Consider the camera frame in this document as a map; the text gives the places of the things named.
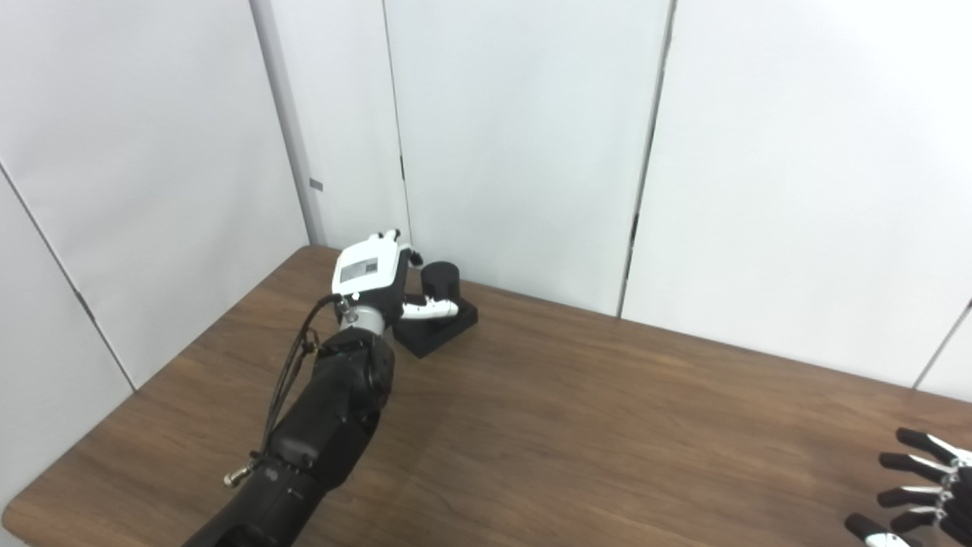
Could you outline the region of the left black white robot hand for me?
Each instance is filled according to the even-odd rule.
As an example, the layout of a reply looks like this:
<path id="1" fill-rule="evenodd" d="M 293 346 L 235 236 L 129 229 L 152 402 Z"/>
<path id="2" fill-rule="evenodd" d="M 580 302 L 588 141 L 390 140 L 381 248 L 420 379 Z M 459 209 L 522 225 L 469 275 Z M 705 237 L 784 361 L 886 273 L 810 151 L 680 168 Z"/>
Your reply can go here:
<path id="1" fill-rule="evenodd" d="M 336 294 L 336 316 L 341 329 L 368 331 L 382 336 L 399 320 L 437 320 L 459 314 L 457 302 L 406 294 L 410 267 L 422 269 L 424 258 L 398 229 L 371 233 L 363 242 L 341 251 L 331 292 Z"/>

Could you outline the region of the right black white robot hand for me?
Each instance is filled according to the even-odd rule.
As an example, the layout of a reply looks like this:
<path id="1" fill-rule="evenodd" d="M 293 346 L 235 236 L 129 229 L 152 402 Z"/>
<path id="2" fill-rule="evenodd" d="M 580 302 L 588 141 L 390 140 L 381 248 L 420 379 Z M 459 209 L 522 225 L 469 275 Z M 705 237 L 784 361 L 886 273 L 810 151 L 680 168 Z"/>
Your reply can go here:
<path id="1" fill-rule="evenodd" d="M 882 508 L 906 507 L 888 525 L 860 513 L 844 519 L 844 529 L 864 546 L 921 546 L 908 533 L 921 527 L 940 530 L 959 546 L 971 545 L 971 454 L 941 438 L 909 427 L 899 427 L 900 444 L 923 451 L 916 454 L 879 454 L 885 470 L 912 473 L 928 485 L 900 485 L 876 495 Z"/>

